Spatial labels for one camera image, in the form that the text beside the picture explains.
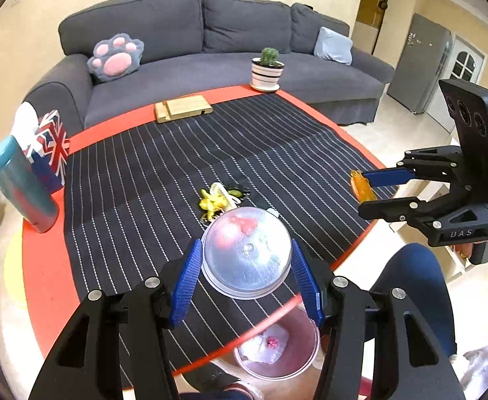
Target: union jack box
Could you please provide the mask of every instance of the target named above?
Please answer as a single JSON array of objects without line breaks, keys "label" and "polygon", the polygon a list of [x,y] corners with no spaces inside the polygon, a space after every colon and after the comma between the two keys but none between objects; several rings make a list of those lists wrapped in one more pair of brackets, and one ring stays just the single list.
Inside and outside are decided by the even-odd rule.
[{"label": "union jack box", "polygon": [[34,175],[50,194],[64,186],[69,150],[70,140],[66,137],[59,112],[53,110],[45,114],[33,142],[24,153]]}]

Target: tiled floor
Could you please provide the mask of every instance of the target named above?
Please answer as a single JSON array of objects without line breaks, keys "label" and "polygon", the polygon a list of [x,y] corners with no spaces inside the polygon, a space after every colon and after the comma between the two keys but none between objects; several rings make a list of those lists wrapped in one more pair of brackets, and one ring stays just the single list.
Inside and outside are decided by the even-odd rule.
[{"label": "tiled floor", "polygon": [[[375,123],[353,125],[347,132],[373,152],[386,166],[403,158],[408,149],[445,144],[447,132],[431,117],[414,116],[392,98],[384,96]],[[0,226],[0,362],[7,380],[18,400],[28,398],[43,358],[35,340],[27,308],[13,299],[5,287],[4,260],[10,239],[21,226],[20,215],[9,206]],[[400,236],[380,221],[350,258],[336,271],[361,288],[370,287],[388,259],[404,244]],[[455,325],[459,351],[464,353],[488,344],[488,265],[475,268],[460,280],[451,283],[450,294],[455,311]],[[244,373],[234,365],[231,357],[222,365],[239,375]],[[373,350],[365,348],[363,375],[372,377]],[[267,400],[290,397],[291,400],[311,399],[319,376],[311,367],[298,378],[283,383],[247,380],[256,383]],[[178,378],[180,391],[190,390]],[[126,399],[134,398],[128,391]]]}]

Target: potted cactus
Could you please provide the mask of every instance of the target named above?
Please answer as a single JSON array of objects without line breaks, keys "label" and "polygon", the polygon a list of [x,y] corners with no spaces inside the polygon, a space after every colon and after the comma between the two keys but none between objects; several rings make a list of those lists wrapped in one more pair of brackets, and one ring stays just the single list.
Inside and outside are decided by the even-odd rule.
[{"label": "potted cactus", "polygon": [[251,87],[261,92],[275,92],[279,89],[279,77],[284,64],[277,61],[279,51],[264,48],[260,57],[251,60]]}]

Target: sofa back cushion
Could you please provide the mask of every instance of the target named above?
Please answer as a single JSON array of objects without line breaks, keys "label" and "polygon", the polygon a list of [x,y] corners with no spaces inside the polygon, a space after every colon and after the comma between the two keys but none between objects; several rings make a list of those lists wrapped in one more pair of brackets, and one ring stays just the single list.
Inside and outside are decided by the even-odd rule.
[{"label": "sofa back cushion", "polygon": [[290,11],[292,14],[290,49],[295,53],[312,54],[319,29],[322,27],[349,36],[349,25],[344,21],[322,15],[301,3],[294,3]]},{"label": "sofa back cushion", "polygon": [[280,1],[201,0],[208,53],[290,52],[290,7]]},{"label": "sofa back cushion", "polygon": [[70,15],[59,25],[64,54],[91,56],[117,33],[144,42],[141,63],[203,48],[201,0],[109,0]]}]

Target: gray couch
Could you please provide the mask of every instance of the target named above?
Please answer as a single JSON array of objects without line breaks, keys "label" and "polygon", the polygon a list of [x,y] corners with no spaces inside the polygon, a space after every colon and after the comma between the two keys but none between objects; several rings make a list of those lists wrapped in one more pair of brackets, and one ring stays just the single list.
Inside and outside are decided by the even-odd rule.
[{"label": "gray couch", "polygon": [[[141,106],[248,84],[251,58],[280,51],[283,90],[341,125],[370,122],[394,69],[352,49],[352,65],[312,55],[321,26],[349,26],[305,5],[262,0],[110,0],[59,26],[64,57],[27,94],[38,115],[58,109],[68,134]],[[87,71],[94,45],[116,33],[144,44],[138,71],[98,83]]]}]

